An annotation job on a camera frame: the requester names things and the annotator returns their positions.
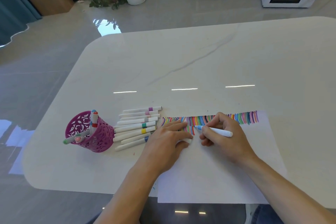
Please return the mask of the white paper with coloured strokes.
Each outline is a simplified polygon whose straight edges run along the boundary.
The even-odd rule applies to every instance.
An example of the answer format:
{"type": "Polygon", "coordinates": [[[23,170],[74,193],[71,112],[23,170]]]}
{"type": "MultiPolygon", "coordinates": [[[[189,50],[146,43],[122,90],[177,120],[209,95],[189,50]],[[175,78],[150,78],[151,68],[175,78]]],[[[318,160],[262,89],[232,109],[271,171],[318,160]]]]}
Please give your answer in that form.
{"type": "MultiPolygon", "coordinates": [[[[193,135],[174,166],[157,180],[158,203],[182,204],[266,204],[263,194],[235,164],[229,162],[217,147],[204,147],[195,125],[205,125],[214,115],[163,117],[162,125],[175,120],[187,122],[184,129],[193,135]]],[[[229,114],[236,120],[260,159],[287,178],[265,111],[229,114]]]]}

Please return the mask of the teal curtain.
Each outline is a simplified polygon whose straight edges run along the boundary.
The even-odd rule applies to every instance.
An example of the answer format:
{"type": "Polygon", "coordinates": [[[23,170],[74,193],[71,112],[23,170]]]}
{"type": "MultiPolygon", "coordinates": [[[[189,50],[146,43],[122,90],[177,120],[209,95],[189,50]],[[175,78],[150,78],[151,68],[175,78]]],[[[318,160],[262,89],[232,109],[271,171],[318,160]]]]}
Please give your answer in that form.
{"type": "Polygon", "coordinates": [[[0,48],[40,19],[42,16],[28,0],[0,0],[0,48]]]}

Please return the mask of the white marker with blue tip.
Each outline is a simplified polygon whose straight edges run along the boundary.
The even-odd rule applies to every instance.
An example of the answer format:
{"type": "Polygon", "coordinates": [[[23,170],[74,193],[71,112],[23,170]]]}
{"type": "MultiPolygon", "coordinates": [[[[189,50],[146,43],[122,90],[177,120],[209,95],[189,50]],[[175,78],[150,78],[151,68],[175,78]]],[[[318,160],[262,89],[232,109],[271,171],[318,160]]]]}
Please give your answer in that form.
{"type": "MultiPolygon", "coordinates": [[[[196,126],[193,126],[193,127],[196,128],[197,130],[202,131],[202,129],[204,127],[206,127],[206,126],[196,125],[196,126]]],[[[223,130],[223,129],[218,129],[218,128],[211,128],[211,127],[209,127],[209,129],[211,129],[215,133],[217,133],[219,135],[222,135],[222,136],[225,136],[225,137],[232,137],[233,136],[233,133],[230,132],[230,131],[228,131],[228,130],[223,130]]]]}

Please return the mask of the row of white markers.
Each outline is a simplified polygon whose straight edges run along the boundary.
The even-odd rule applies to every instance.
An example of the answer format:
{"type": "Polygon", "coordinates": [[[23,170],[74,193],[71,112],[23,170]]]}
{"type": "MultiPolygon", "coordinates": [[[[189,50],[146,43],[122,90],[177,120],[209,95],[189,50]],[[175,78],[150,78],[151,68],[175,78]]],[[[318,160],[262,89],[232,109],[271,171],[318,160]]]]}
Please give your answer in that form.
{"type": "Polygon", "coordinates": [[[149,136],[157,130],[162,106],[124,110],[120,120],[113,127],[115,151],[126,150],[145,144],[149,136]]]}

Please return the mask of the purple openwork pen holder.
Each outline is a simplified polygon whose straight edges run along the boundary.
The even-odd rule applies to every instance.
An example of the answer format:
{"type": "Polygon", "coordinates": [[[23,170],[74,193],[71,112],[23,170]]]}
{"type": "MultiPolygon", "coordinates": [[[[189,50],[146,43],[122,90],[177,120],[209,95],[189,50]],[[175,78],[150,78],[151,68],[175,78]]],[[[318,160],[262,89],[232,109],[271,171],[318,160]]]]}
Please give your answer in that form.
{"type": "Polygon", "coordinates": [[[112,146],[115,134],[114,129],[102,118],[98,117],[97,129],[93,136],[90,136],[90,115],[91,111],[84,111],[74,116],[65,129],[65,138],[79,134],[84,137],[84,140],[78,143],[73,141],[69,144],[83,147],[95,153],[101,153],[112,146]]]}

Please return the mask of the person's blue jeans leg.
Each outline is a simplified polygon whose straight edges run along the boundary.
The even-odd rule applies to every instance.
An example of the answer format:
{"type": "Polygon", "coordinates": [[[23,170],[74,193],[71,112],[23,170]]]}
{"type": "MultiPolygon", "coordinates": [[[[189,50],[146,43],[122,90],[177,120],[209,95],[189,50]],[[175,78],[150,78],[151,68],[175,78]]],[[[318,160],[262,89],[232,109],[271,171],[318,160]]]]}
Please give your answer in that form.
{"type": "Polygon", "coordinates": [[[251,224],[284,224],[271,205],[258,205],[252,215],[251,224]]]}

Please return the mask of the person's left forearm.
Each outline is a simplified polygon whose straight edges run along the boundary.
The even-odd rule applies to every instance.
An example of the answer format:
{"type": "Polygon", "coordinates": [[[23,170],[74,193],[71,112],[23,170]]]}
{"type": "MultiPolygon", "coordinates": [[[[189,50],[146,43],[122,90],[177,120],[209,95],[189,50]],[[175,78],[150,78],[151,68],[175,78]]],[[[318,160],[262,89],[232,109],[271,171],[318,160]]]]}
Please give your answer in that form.
{"type": "Polygon", "coordinates": [[[138,224],[152,187],[167,168],[136,163],[93,224],[138,224]]]}

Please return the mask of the marker with red end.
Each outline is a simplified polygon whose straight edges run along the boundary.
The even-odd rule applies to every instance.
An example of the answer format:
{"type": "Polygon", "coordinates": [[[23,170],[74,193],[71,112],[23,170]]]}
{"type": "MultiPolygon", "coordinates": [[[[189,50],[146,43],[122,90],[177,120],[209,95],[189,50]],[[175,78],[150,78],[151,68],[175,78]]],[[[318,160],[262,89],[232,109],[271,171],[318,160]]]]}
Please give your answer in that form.
{"type": "Polygon", "coordinates": [[[98,126],[98,112],[96,110],[91,111],[90,116],[90,137],[95,133],[98,126]]]}

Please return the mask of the marker with green end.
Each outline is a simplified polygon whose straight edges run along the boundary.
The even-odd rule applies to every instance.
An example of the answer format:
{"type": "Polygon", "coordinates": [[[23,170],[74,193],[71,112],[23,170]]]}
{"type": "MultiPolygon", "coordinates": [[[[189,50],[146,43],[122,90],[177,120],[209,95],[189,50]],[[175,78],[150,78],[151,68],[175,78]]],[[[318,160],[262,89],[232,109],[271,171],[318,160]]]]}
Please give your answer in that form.
{"type": "Polygon", "coordinates": [[[73,136],[70,136],[66,139],[63,140],[63,144],[64,145],[67,145],[67,144],[70,144],[70,143],[80,143],[82,142],[88,135],[90,134],[90,129],[87,129],[81,133],[77,133],[73,136]]]}

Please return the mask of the person's right forearm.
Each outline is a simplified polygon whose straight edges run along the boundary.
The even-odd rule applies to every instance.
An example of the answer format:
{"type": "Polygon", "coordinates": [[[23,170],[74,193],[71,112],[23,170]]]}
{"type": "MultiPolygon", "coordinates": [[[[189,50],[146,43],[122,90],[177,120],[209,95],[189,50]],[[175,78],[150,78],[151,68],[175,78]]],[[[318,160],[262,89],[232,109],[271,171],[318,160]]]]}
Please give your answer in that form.
{"type": "Polygon", "coordinates": [[[236,163],[284,224],[336,224],[336,215],[253,155],[236,163]]]}

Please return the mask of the person's right hand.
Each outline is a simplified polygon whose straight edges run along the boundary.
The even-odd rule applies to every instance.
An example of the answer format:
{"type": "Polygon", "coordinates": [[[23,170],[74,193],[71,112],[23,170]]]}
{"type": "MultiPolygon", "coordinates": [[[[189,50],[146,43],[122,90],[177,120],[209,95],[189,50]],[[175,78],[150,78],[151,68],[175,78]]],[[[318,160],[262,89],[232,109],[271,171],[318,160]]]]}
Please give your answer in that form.
{"type": "Polygon", "coordinates": [[[208,122],[202,132],[213,132],[211,128],[228,130],[233,133],[232,137],[225,137],[217,134],[217,145],[224,156],[232,163],[240,167],[254,165],[260,161],[250,146],[247,137],[240,124],[228,115],[218,112],[215,117],[208,122]]]}

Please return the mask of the person's left hand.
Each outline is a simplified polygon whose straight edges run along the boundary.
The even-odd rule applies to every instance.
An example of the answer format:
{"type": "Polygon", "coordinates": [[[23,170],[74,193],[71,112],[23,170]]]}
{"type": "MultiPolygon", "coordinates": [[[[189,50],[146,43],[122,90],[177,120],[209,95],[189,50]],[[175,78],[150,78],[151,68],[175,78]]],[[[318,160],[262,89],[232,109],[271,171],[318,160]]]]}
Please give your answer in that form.
{"type": "Polygon", "coordinates": [[[135,168],[145,174],[158,177],[168,171],[178,160],[182,151],[176,150],[179,140],[193,139],[193,135],[183,129],[187,122],[169,122],[150,135],[135,164],[135,168]]]}

